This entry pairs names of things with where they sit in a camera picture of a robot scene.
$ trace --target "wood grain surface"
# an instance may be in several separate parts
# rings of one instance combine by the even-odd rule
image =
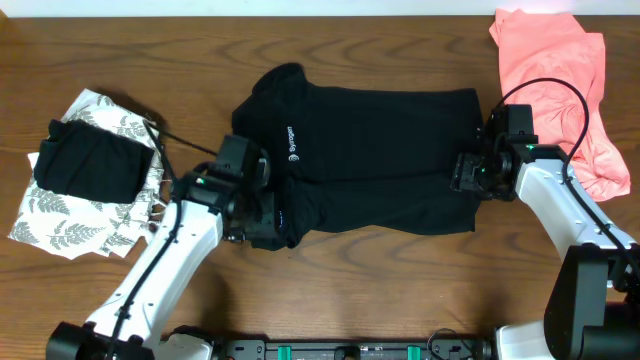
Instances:
[[[4,24],[7,22],[7,15],[5,15],[2,10],[0,10],[0,33],[2,33],[2,29],[4,28]]]
[[[580,17],[604,33],[602,117],[633,193],[602,204],[640,238],[640,21]],[[358,89],[474,87],[485,115],[500,97],[491,17],[12,19],[0,35],[0,358],[42,359],[62,321],[82,324],[131,268],[74,261],[4,237],[30,170],[26,154],[84,88],[128,94],[175,134],[217,148],[231,111],[269,69],[298,61],[310,81]],[[205,156],[168,142],[178,173]],[[313,232],[294,250],[222,244],[192,279],[167,330],[272,339],[425,338],[539,319],[560,266],[522,203],[485,203],[475,233],[426,237],[369,227]]]

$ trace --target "black cloth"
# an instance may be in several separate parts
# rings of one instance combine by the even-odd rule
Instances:
[[[380,225],[416,234],[474,230],[479,200],[450,189],[461,152],[478,150],[475,90],[391,92],[320,87],[299,64],[258,81],[233,113],[234,134],[270,157],[282,237]]]
[[[51,120],[33,169],[38,187],[103,203],[132,203],[153,150],[83,121]]]

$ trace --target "black cable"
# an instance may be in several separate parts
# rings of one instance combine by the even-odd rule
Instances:
[[[157,127],[157,126],[153,125],[150,121],[145,121],[144,123],[145,123],[146,125],[148,125],[149,127],[153,128],[154,130],[157,130],[160,134],[162,134],[162,135],[164,135],[164,136],[166,136],[166,137],[168,137],[168,138],[171,138],[171,139],[173,139],[173,140],[175,140],[175,141],[177,141],[177,142],[179,142],[179,143],[182,143],[182,144],[184,144],[184,145],[190,146],[190,147],[192,147],[192,148],[194,148],[194,149],[196,149],[196,150],[200,150],[200,151],[202,151],[202,152],[204,152],[204,153],[207,153],[207,154],[209,154],[209,155],[218,156],[218,153],[217,153],[217,152],[215,152],[215,151],[213,151],[213,150],[209,150],[209,149],[207,149],[207,148],[205,148],[205,147],[202,147],[202,146],[200,146],[200,145],[196,145],[196,144],[194,144],[194,143],[192,143],[192,142],[190,142],[190,141],[187,141],[187,140],[185,140],[185,139],[179,138],[179,137],[177,137],[177,136],[175,136],[175,135],[171,134],[170,132],[167,132],[167,131],[165,131],[165,130],[162,130],[162,129],[160,129],[159,127]]]
[[[167,158],[167,155],[164,152],[164,149],[160,145],[160,142],[158,141],[158,139],[153,135],[153,133],[151,132],[147,124],[146,123],[144,124],[145,124],[145,128],[147,129],[147,132],[149,133],[149,136],[151,137],[151,140],[153,141],[153,143],[156,145],[156,148],[160,152],[160,159],[162,160],[162,164],[164,165],[165,169],[169,173],[169,176],[171,177],[173,184],[175,184],[176,183],[175,175],[173,173],[173,169],[171,168],[171,164],[169,163],[169,159]],[[124,323],[124,320],[126,320],[127,317],[129,316],[129,309],[131,308],[131,304],[133,304],[133,300],[135,299],[138,291],[140,290],[140,288],[142,288],[142,285],[147,280],[147,278],[149,277],[149,274],[151,274],[151,271],[153,271],[153,269],[158,264],[158,262],[160,261],[164,253],[167,252],[169,245],[171,245],[173,240],[178,236],[178,230],[180,229],[180,220],[182,219],[182,199],[174,198],[173,200],[176,203],[176,220],[173,223],[173,228],[169,232],[169,236],[167,237],[164,244],[162,245],[162,248],[160,248],[160,251],[158,251],[158,253],[153,258],[153,260],[151,260],[151,262],[149,263],[149,266],[147,266],[147,268],[144,270],[142,275],[140,275],[140,278],[138,279],[136,284],[133,286],[133,288],[131,288],[131,292],[127,296],[127,299],[124,301],[124,304],[122,305],[122,307],[120,307],[120,312],[118,313],[118,319],[116,320],[116,324],[113,327],[113,333],[111,335],[111,340],[109,341],[109,347],[107,348],[107,354],[105,356],[106,360],[113,359],[116,342],[118,341],[118,336],[120,336],[120,330],[122,329],[122,324]]]
[[[500,100],[500,102],[498,102],[498,105],[496,105],[496,108],[499,107],[500,105],[504,104],[505,100],[509,96],[511,96],[513,93],[515,93],[516,91],[522,89],[525,86],[529,86],[531,84],[535,84],[535,83],[539,83],[539,82],[543,82],[543,81],[555,82],[555,83],[564,85],[567,88],[571,89],[571,91],[573,91],[578,96],[578,99],[580,99],[580,103],[582,104],[582,109],[584,111],[584,127],[582,128],[582,132],[580,133],[580,137],[578,137],[578,141],[576,141],[576,144],[573,146],[573,148],[569,152],[569,155],[567,156],[567,159],[562,164],[563,182],[564,182],[564,184],[567,185],[567,188],[569,188],[569,192],[573,195],[573,197],[576,199],[578,204],[580,204],[580,206],[582,206],[582,208],[589,215],[589,217],[591,217],[591,219],[593,219],[593,222],[596,223],[596,225],[598,226],[600,231],[603,234],[605,234],[609,238],[609,240],[611,240],[611,242],[622,252],[622,257],[627,261],[629,266],[631,266],[631,269],[635,273],[636,277],[640,279],[640,266],[638,266],[638,263],[636,262],[636,260],[631,256],[631,254],[627,251],[626,247],[620,242],[620,240],[618,240],[618,238],[616,238],[615,235],[613,235],[613,233],[611,233],[611,231],[609,230],[609,225],[607,225],[604,222],[602,222],[602,220],[600,220],[598,215],[591,209],[591,207],[589,207],[589,205],[587,205],[587,203],[584,201],[584,199],[582,199],[580,194],[578,194],[576,189],[573,187],[573,184],[571,183],[572,180],[573,180],[573,177],[569,177],[569,174],[568,174],[569,162],[573,158],[573,155],[575,155],[575,153],[578,151],[578,148],[580,147],[580,144],[582,143],[582,140],[584,140],[585,136],[587,135],[587,130],[589,130],[589,107],[587,105],[587,101],[584,99],[584,96],[582,96],[580,91],[578,89],[576,89],[573,85],[569,84],[568,82],[566,82],[564,80],[560,80],[560,79],[556,79],[556,78],[533,79],[533,80],[529,80],[529,81],[527,81],[525,83],[522,83],[522,84],[516,86],[515,88],[513,88],[511,91],[509,91],[502,98],[502,100]]]
[[[443,331],[448,331],[450,333],[453,333],[458,340],[460,340],[460,343],[462,343],[462,345],[469,350],[469,352],[471,353],[471,358],[475,357],[475,351],[473,351],[473,349],[471,348],[471,346],[469,346],[469,344],[467,344],[463,339],[462,336],[460,336],[460,334],[458,334],[457,331],[453,330],[453,329],[449,329],[449,328],[440,328],[436,331],[433,332],[433,334],[431,334],[431,336],[429,336],[429,340],[427,340],[427,350],[429,350],[429,352],[431,353],[431,355],[436,358],[437,360],[444,360],[441,356],[439,356],[438,354],[436,354],[433,349],[431,348],[431,341],[434,339],[434,337],[436,335],[438,335],[439,333],[443,332]]]
[[[498,148],[500,147],[500,140],[502,139],[506,139],[507,138],[507,133],[506,132],[501,132],[500,134],[498,134],[498,136],[496,136],[496,140],[493,143],[493,153],[497,154],[498,153]]]

